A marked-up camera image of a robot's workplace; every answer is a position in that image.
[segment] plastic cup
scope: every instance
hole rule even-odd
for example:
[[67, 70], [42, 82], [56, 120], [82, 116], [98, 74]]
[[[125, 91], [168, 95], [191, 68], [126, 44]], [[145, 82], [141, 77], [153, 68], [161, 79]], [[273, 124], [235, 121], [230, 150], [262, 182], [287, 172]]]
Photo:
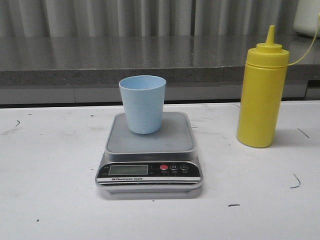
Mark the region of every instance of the plastic cup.
[[160, 129], [164, 108], [166, 80], [140, 75], [119, 82], [126, 122], [136, 134], [151, 134]]

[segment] bottle nozzle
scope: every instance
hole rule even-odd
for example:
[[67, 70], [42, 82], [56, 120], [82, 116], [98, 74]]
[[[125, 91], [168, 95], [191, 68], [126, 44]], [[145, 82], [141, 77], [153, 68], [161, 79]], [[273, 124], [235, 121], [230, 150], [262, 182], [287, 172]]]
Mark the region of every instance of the bottle nozzle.
[[275, 26], [271, 25], [269, 27], [268, 36], [266, 37], [266, 40], [265, 40], [265, 45], [267, 45], [267, 46], [273, 45], [274, 39], [275, 39]]

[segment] black scratch mark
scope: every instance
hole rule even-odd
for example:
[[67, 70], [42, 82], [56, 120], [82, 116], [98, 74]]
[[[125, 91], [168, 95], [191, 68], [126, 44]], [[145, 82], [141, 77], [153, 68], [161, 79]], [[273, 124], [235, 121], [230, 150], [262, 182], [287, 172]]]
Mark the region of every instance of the black scratch mark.
[[307, 134], [305, 134], [300, 128], [298, 128], [300, 132], [302, 132], [308, 139], [310, 138]]
[[297, 178], [297, 176], [296, 176], [295, 174], [293, 174], [293, 176], [298, 180], [299, 184], [298, 184], [297, 186], [291, 186], [291, 187], [290, 187], [291, 189], [298, 188], [298, 187], [300, 187], [300, 185], [301, 185], [301, 181], [299, 180], [299, 178]]

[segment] electronic scale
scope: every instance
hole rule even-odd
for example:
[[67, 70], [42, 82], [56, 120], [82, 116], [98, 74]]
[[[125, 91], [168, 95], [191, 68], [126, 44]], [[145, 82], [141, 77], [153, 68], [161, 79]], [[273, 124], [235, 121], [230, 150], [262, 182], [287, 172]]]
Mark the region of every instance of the electronic scale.
[[188, 116], [164, 112], [151, 134], [129, 130], [126, 116], [114, 117], [95, 182], [110, 193], [187, 192], [203, 175]]

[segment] white container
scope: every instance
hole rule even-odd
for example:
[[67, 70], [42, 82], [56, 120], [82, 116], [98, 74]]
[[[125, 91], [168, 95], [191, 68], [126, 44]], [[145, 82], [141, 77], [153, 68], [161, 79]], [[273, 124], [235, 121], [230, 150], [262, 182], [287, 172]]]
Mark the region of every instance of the white container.
[[319, 13], [320, 0], [299, 0], [293, 23], [294, 31], [298, 34], [314, 37]]

